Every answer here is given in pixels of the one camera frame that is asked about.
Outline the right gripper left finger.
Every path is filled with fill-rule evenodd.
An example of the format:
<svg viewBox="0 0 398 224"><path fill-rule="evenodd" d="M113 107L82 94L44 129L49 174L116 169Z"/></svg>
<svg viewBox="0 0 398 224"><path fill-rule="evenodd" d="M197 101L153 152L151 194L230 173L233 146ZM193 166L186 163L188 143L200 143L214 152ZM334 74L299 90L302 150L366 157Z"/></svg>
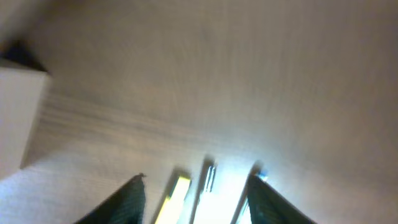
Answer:
<svg viewBox="0 0 398 224"><path fill-rule="evenodd" d="M141 224L146 204L143 173L135 175L76 224Z"/></svg>

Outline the black white marker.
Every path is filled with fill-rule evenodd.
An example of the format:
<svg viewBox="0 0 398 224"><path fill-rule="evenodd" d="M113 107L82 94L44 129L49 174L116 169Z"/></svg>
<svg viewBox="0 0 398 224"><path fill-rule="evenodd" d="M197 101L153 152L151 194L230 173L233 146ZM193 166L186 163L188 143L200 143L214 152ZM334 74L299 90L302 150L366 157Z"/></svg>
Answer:
<svg viewBox="0 0 398 224"><path fill-rule="evenodd" d="M231 223L244 177L214 163L205 165L190 218L192 224Z"/></svg>

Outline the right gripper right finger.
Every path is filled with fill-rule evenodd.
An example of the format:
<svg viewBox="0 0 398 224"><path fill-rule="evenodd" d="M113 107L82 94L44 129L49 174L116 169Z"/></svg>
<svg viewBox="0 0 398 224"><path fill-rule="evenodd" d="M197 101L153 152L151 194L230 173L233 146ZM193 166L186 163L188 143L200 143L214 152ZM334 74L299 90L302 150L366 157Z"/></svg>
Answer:
<svg viewBox="0 0 398 224"><path fill-rule="evenodd" d="M247 198L252 224L315 223L258 176L249 176Z"/></svg>

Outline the yellow highlighter marker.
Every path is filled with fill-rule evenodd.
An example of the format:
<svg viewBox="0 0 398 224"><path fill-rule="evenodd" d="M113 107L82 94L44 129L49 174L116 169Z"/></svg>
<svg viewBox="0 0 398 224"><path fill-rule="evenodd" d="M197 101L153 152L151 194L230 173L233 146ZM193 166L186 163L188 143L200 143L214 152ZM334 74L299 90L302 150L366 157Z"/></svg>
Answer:
<svg viewBox="0 0 398 224"><path fill-rule="evenodd" d="M177 175L172 179L172 185L161 203L154 224L177 224L191 182L191 178L184 175Z"/></svg>

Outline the brown cardboard box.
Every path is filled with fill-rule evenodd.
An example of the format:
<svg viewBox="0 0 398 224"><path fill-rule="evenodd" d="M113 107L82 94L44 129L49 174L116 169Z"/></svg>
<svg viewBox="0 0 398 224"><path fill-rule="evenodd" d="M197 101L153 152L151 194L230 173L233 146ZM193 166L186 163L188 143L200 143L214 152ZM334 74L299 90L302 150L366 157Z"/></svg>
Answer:
<svg viewBox="0 0 398 224"><path fill-rule="evenodd" d="M1 60L1 178L25 160L51 77L47 72Z"/></svg>

